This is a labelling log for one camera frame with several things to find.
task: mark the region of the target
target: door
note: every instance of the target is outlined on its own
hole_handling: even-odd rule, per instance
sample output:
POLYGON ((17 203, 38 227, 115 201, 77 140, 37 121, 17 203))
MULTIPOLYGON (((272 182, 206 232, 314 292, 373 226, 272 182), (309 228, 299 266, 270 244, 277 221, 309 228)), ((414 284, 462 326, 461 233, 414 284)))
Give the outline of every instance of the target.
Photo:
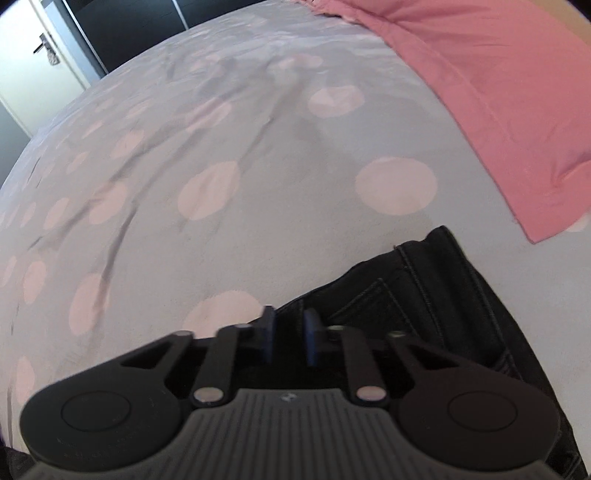
POLYGON ((0 100, 29 136, 84 85, 29 0, 17 0, 0 15, 0 100))

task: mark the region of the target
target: stitching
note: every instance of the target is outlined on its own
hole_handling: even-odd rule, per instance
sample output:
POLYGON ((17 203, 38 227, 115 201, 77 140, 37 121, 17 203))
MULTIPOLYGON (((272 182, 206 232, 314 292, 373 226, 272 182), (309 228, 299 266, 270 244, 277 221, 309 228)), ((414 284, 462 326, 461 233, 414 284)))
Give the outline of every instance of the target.
POLYGON ((408 257, 408 255, 404 251, 404 248, 402 248, 402 245, 399 245, 397 250, 400 252, 400 256, 402 256, 404 263, 407 265, 410 275, 413 278, 415 286, 417 287, 421 296, 423 297, 423 301, 425 302, 425 305, 427 306, 427 311, 429 312, 429 316, 431 317, 431 320, 433 322, 433 326, 435 327, 435 330, 437 331, 437 335, 439 336, 439 341, 440 341, 441 345, 443 345, 443 347, 446 350, 449 350, 449 348, 447 348, 445 338, 443 337, 443 332, 441 331, 441 327, 439 325, 439 322, 437 321, 437 316, 435 315, 435 311, 433 309, 433 303, 429 299, 427 292, 423 288, 423 285, 420 283, 420 280, 419 280, 418 275, 417 275, 417 273, 410 261, 410 258, 408 257))
POLYGON ((378 280, 381 281, 382 284, 384 284, 383 287, 386 290, 386 293, 390 297, 390 300, 392 300, 392 303, 394 303, 394 305, 396 305, 396 308, 398 309, 398 312, 400 313, 400 316, 402 317, 402 320, 404 321, 404 323, 406 324, 408 329, 413 333, 413 335, 418 337, 418 333, 417 333, 413 323, 411 322, 410 318, 408 318, 406 312, 402 308, 402 305, 400 305, 400 302, 396 298, 396 295, 394 295, 394 292, 392 290, 390 290, 390 287, 388 287, 388 284, 383 279, 379 278, 378 280))
POLYGON ((364 296, 366 296, 366 294, 368 292, 370 292, 371 290, 373 290, 375 288, 375 284, 378 282, 378 280, 374 281, 369 287, 367 287, 364 291, 362 291, 361 293, 359 293, 358 295, 356 295, 353 300, 350 300, 345 306, 339 308, 336 312, 334 312, 332 315, 329 316, 329 320, 331 318, 337 317, 340 314, 342 314, 345 310, 348 310, 351 306, 353 306, 355 303, 357 303, 360 299, 362 299, 364 296))
POLYGON ((462 251, 462 249, 460 248, 460 246, 458 245, 458 243, 454 239, 451 232, 447 228, 443 228, 442 230, 443 230, 443 233, 445 234, 445 236, 447 237, 447 239, 450 241, 452 248, 456 251, 456 253, 463 260, 462 264, 465 267, 465 269, 467 270, 468 276, 469 276, 470 280, 472 281, 472 285, 476 289, 476 292, 478 293, 478 295, 480 297, 480 301, 482 302, 482 304, 485 308, 488 318, 489 318, 490 322, 492 323, 493 327, 495 328, 495 332, 498 337, 497 340, 499 340, 504 345, 504 347, 506 349, 507 361, 511 364, 511 366, 513 367, 513 369, 516 372, 519 379, 523 380, 523 377, 521 376, 521 372, 519 371, 519 369, 517 368, 517 365, 515 364, 515 359, 513 357, 513 354, 511 353, 511 350, 507 347, 507 344, 505 342, 505 338, 503 337, 503 332, 501 331, 501 327, 499 327, 499 323, 496 319, 495 312, 493 311, 492 306, 491 306, 490 302, 488 301, 488 298, 486 298, 486 294, 484 293, 482 285, 480 284, 480 281, 478 280, 478 278, 475 274, 474 267, 466 258, 466 255, 464 254, 464 252, 462 251))
POLYGON ((570 461, 568 467, 564 470, 564 473, 562 474, 562 477, 564 477, 565 480, 569 480, 570 477, 573 476, 574 471, 579 467, 581 463, 581 455, 578 452, 570 450, 567 452, 567 454, 572 455, 573 459, 570 461))

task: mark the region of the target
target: pink pillow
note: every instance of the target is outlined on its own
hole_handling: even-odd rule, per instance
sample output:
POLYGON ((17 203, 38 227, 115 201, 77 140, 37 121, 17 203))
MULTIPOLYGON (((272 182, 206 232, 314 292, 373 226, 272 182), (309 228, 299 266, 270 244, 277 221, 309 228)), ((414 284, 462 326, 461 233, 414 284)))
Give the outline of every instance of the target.
POLYGON ((591 48, 528 0, 304 0, 435 91, 532 242, 591 207, 591 48))

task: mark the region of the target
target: door handle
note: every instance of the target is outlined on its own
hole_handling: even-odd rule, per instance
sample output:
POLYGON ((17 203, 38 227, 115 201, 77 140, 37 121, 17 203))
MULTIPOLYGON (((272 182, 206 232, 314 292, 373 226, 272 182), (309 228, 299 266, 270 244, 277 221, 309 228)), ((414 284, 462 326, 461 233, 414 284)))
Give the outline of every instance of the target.
POLYGON ((47 58, 49 59, 49 63, 51 65, 57 65, 60 62, 60 59, 58 58, 56 51, 51 46, 51 43, 49 43, 49 40, 47 39, 46 35, 42 33, 41 35, 39 35, 39 39, 41 40, 41 45, 39 45, 35 50, 33 50, 33 54, 37 53, 43 47, 45 47, 45 49, 47 50, 47 58))
POLYGON ((43 47, 47 48, 51 48, 51 45, 49 45, 49 42, 47 41, 47 37, 45 36, 44 33, 42 33, 41 35, 39 35, 39 39, 41 40, 41 45, 39 45, 35 50, 33 50, 33 54, 37 53, 38 51, 40 51, 43 47))

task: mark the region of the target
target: bed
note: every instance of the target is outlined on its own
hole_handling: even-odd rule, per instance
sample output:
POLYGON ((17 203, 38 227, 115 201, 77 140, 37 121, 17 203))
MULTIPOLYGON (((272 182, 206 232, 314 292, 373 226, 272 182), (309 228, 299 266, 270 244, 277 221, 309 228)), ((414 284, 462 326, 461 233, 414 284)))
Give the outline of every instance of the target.
POLYGON ((26 451, 20 411, 52 382, 249 321, 445 224, 589 460, 590 218, 532 244, 450 111, 363 26, 280 0, 233 12, 87 90, 2 187, 2 437, 26 451))

